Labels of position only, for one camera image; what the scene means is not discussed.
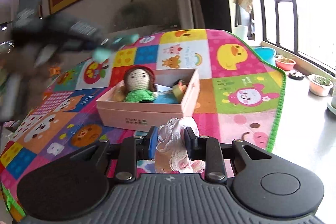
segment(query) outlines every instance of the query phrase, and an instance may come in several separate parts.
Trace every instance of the pink box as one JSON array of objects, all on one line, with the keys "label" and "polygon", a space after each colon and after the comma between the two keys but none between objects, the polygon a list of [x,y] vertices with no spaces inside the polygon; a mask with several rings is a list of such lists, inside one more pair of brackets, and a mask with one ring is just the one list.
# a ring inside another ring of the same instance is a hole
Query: pink box
[{"label": "pink box", "polygon": [[200,93],[197,69],[154,70],[155,83],[173,86],[178,79],[189,83],[180,104],[111,102],[120,82],[97,99],[97,109],[105,126],[148,132],[151,126],[166,124],[171,118],[192,116]]}]

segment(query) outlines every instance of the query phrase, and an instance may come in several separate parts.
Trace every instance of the doll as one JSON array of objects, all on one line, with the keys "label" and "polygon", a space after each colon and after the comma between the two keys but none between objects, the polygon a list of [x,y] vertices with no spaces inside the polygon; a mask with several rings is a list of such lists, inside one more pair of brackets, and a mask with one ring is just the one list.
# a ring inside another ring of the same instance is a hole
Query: doll
[{"label": "doll", "polygon": [[145,66],[133,66],[124,75],[124,102],[152,103],[158,96],[154,73]]}]

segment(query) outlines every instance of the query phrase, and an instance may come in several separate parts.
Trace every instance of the yellow duck print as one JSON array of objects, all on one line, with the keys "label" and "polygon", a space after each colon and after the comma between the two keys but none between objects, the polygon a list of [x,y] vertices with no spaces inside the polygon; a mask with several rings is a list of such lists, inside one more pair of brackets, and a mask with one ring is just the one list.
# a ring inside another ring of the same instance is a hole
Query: yellow duck print
[{"label": "yellow duck print", "polygon": [[237,70],[237,63],[246,61],[246,50],[238,44],[226,44],[217,51],[218,63],[227,70]]}]

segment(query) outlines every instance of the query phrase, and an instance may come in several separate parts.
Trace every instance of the gingham pattern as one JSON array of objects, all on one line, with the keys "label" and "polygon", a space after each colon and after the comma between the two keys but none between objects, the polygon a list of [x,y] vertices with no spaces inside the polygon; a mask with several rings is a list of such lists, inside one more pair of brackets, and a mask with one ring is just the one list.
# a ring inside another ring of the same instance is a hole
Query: gingham pattern
[{"label": "gingham pattern", "polygon": [[34,111],[34,114],[47,114],[58,105],[66,100],[71,94],[73,94],[73,91],[68,92],[58,92],[53,93],[44,103],[41,105],[37,110]]}]

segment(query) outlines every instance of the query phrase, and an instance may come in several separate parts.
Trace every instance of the play mat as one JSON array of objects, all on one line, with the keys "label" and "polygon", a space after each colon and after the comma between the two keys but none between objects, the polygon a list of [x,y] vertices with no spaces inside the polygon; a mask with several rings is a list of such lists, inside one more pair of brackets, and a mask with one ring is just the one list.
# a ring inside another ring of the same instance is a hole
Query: play mat
[{"label": "play mat", "polygon": [[[221,143],[244,139],[272,151],[284,99],[284,72],[263,63],[225,31],[159,33],[140,38],[102,64],[84,61],[49,86],[42,105],[22,122],[0,158],[7,204],[23,214],[16,187],[28,172],[98,139],[121,143],[126,137],[145,134],[104,127],[95,104],[130,66],[140,64],[151,69],[198,68],[201,91],[193,118],[200,134]],[[129,122],[146,121],[130,118]],[[153,161],[139,161],[138,172],[155,172]]]}]

